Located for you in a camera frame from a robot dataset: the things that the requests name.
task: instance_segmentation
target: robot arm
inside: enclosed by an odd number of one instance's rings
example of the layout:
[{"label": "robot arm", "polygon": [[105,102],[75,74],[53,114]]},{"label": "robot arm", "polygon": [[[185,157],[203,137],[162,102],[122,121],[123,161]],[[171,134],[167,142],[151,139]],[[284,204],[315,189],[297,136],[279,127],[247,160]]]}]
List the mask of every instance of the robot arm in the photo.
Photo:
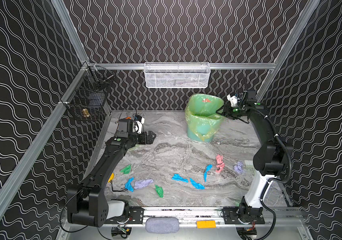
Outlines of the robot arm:
[{"label": "robot arm", "polygon": [[[273,125],[266,118],[268,109],[263,103],[256,100],[256,91],[248,90],[243,92],[242,99],[235,96],[227,96],[229,102],[216,111],[226,118],[241,120],[246,116],[252,123],[255,132],[261,143],[261,147],[253,157],[253,165],[257,170],[249,191],[239,205],[239,220],[249,222],[257,218],[262,212],[261,195],[264,195],[270,186],[269,179],[277,177],[288,166],[288,156],[283,146],[275,137]],[[293,146],[282,141],[289,155],[292,154]]]},{"label": "robot arm", "polygon": [[106,142],[106,149],[92,172],[78,185],[67,191],[67,219],[69,223],[101,227],[106,219],[121,216],[125,209],[122,200],[107,201],[104,191],[118,162],[136,144],[152,144],[156,134],[141,132],[144,119],[120,119],[117,132]]}]

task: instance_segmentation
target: wall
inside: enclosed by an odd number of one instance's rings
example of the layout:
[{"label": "wall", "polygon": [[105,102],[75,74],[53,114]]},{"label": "wall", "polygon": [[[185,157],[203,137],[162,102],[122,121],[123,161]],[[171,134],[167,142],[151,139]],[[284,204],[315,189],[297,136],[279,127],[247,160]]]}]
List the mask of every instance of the wall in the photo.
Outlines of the wall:
[{"label": "wall", "polygon": [[80,65],[50,1],[0,1],[0,189]]},{"label": "wall", "polygon": [[[82,63],[49,0],[0,1],[0,189]],[[55,239],[103,122],[62,117],[0,222],[0,239]]]},{"label": "wall", "polygon": [[295,147],[289,197],[315,240],[342,239],[342,1],[320,2],[265,100]]},{"label": "wall", "polygon": [[[307,0],[64,0],[94,63],[271,63]],[[118,71],[112,109],[183,110],[193,93],[224,98],[259,89],[266,70],[216,70],[206,89],[147,89],[141,71]]]},{"label": "wall", "polygon": [[83,179],[103,121],[66,112],[0,222],[0,240],[55,239],[69,186]]}]

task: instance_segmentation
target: gray cushion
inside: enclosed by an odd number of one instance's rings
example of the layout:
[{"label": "gray cushion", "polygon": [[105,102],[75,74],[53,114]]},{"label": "gray cushion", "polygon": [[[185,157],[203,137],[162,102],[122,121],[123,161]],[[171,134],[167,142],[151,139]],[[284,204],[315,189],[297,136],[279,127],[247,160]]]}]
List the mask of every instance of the gray cushion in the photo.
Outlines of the gray cushion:
[{"label": "gray cushion", "polygon": [[176,233],[179,221],[174,217],[151,217],[146,221],[146,231],[149,233]]}]

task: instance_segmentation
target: gray marble surface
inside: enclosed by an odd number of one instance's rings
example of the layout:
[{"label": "gray marble surface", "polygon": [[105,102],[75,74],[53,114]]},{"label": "gray marble surface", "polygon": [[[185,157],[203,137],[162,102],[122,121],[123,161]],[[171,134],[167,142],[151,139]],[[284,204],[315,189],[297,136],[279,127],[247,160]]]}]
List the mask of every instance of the gray marble surface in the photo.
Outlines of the gray marble surface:
[{"label": "gray marble surface", "polygon": [[[134,112],[124,111],[121,118]],[[196,142],[187,137],[187,123],[184,112],[140,111],[145,118],[145,131],[152,130],[157,137],[152,145],[136,146],[129,150],[114,170],[115,190],[124,189],[129,178],[135,180],[153,179],[154,182],[134,192],[111,192],[108,184],[105,195],[111,199],[126,199],[133,206],[237,206],[250,187],[254,173],[246,170],[238,174],[233,166],[238,161],[252,160],[260,147],[259,140],[251,124],[225,119],[211,143]],[[113,112],[105,141],[116,131],[121,112]],[[215,172],[216,156],[223,155],[225,168]],[[131,164],[131,172],[122,174],[120,170]],[[207,165],[207,182],[203,174]],[[172,180],[177,173],[184,178],[192,178],[205,189],[195,189],[192,184]],[[164,197],[159,198],[155,185],[163,187]],[[279,185],[274,184],[266,195],[269,206],[286,206]]]}]

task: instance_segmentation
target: green trash can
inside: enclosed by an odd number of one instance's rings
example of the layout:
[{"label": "green trash can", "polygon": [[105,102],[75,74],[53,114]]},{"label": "green trash can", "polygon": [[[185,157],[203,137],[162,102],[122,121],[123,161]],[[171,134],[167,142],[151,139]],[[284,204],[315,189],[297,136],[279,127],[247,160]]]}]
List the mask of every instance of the green trash can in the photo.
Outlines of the green trash can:
[{"label": "green trash can", "polygon": [[187,136],[192,140],[210,142],[220,127],[223,116],[216,114],[216,110],[223,106],[221,98],[194,94],[190,97],[185,108],[187,121]]}]

